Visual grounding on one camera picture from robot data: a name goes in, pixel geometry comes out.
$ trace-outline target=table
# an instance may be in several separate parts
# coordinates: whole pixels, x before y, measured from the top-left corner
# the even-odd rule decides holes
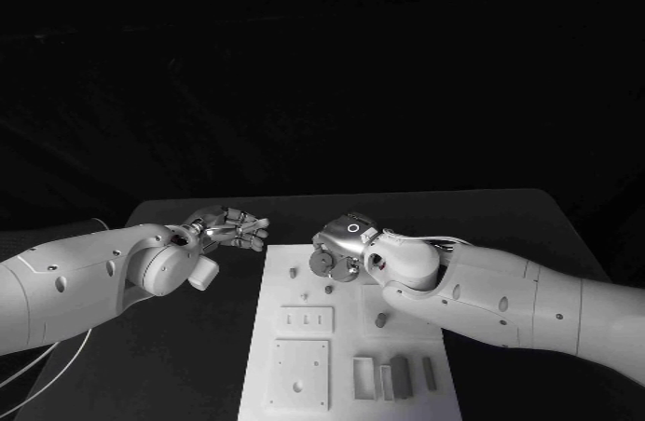
[[[534,189],[149,201],[128,225],[177,224],[214,204],[270,218],[273,244],[308,243],[353,210],[406,235],[465,238],[575,276],[608,280],[558,203]],[[265,254],[221,248],[211,257],[223,272],[208,291],[187,283],[97,327],[77,362],[19,421],[237,419]],[[465,420],[645,419],[644,387],[601,365],[444,335]],[[83,338],[57,348],[34,391]]]

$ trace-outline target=cable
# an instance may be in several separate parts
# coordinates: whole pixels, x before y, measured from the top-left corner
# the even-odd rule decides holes
[[[399,235],[397,233],[394,233],[389,228],[383,229],[383,233],[389,237],[393,237],[393,238],[451,241],[451,242],[458,242],[459,244],[468,244],[470,246],[472,246],[472,244],[468,241],[465,241],[464,239],[461,239],[461,238],[454,238],[454,237],[407,237],[406,235]]]
[[[77,354],[74,355],[74,357],[71,358],[71,361],[68,362],[68,365],[65,366],[64,370],[61,371],[60,374],[57,374],[57,377],[54,377],[54,379],[50,381],[50,383],[41,388],[41,390],[38,391],[38,393],[28,399],[25,400],[21,404],[18,404],[8,412],[5,412],[3,414],[0,414],[0,419],[3,419],[9,414],[12,414],[18,409],[21,409],[21,407],[24,407],[24,405],[27,405],[31,400],[34,400],[34,398],[37,398],[38,395],[41,395],[41,393],[50,388],[50,386],[57,382],[57,379],[63,376],[64,372],[68,370],[70,365],[74,363],[74,361],[78,358],[78,355],[81,354],[81,351],[84,350],[84,346],[86,343],[89,342],[90,339],[90,333],[91,333],[91,329],[89,331],[89,334],[86,336],[86,340],[84,343],[81,344]]]
[[[57,342],[48,349],[48,351],[40,356],[40,358],[0,384],[0,388],[18,377],[28,369],[45,358],[45,356],[51,353],[51,351],[58,347],[61,342]]]

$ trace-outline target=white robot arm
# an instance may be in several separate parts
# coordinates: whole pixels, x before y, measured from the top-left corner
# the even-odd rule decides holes
[[[358,213],[330,223],[314,244],[312,271],[347,282],[364,269],[397,310],[490,345],[579,356],[645,385],[645,290],[457,238],[382,232]]]
[[[145,224],[42,244],[0,263],[0,355],[70,339],[188,280],[220,272],[221,244],[263,250],[268,219],[210,207],[182,225]]]

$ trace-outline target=black background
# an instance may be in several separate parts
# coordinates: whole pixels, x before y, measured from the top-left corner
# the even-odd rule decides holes
[[[643,285],[643,0],[3,0],[0,228],[534,187]]]

